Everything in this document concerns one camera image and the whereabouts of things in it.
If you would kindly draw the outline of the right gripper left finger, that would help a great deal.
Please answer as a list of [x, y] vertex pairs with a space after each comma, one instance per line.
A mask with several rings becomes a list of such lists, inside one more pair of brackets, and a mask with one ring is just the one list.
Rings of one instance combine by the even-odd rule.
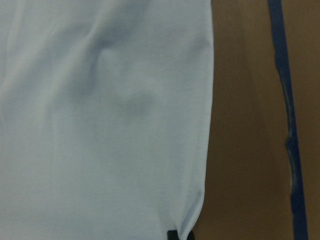
[[167, 240], [177, 240], [177, 230], [168, 230]]

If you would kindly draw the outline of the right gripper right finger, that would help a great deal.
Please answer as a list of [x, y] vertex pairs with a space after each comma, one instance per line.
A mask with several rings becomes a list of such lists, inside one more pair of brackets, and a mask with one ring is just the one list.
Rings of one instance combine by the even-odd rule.
[[193, 231], [190, 231], [186, 240], [195, 240], [195, 235]]

